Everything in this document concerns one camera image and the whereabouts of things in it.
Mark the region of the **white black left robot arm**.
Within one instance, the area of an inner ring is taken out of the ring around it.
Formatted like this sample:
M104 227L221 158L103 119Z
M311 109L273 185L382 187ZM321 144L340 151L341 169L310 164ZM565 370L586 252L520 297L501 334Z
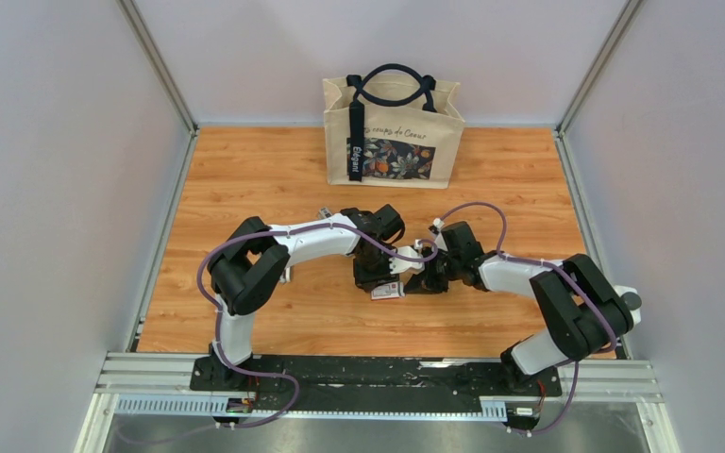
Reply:
M343 209L289 226L268 225L258 216L245 219L204 266L218 309L213 348L223 351L214 368L216 381L231 392L249 382L246 360L252 356L255 313L288 269L308 260L351 257L355 285L370 293L398 281L391 270L393 241L405 231L400 214L389 204L376 211Z

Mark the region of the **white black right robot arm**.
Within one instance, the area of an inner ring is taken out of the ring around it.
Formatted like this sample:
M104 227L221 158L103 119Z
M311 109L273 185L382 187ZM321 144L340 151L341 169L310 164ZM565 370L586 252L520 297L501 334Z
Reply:
M483 292L533 297L545 328L501 353L502 386L523 395L539 374L611 347L641 321L636 289L608 281L591 257L532 260L484 252L466 222L435 231L441 249L407 281L407 294L442 294L452 281Z

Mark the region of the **red white staple box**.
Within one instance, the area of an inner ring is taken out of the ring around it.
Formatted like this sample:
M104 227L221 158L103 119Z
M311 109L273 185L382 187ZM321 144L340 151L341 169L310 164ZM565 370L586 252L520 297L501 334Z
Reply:
M403 283L394 281L381 284L370 292L372 300L398 299L405 296Z

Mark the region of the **grey and black stapler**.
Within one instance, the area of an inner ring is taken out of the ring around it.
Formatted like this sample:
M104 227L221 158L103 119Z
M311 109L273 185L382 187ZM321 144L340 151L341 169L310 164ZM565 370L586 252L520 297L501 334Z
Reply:
M320 210L318 211L318 213L317 213L317 218L318 218L319 220L321 220L321 219L327 219L327 218L329 218L329 217L330 217L331 215L332 215L332 212L331 212L331 211L330 211L330 210L329 210L328 208L326 208L326 207L323 207L323 208L321 208L321 209L320 209Z

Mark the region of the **small grey-green stapler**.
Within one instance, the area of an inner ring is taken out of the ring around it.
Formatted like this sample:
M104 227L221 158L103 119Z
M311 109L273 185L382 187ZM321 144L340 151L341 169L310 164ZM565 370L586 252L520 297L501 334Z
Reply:
M292 269L290 267L286 267L280 276L279 282L281 284L286 284L286 283L289 283L291 280L292 280Z

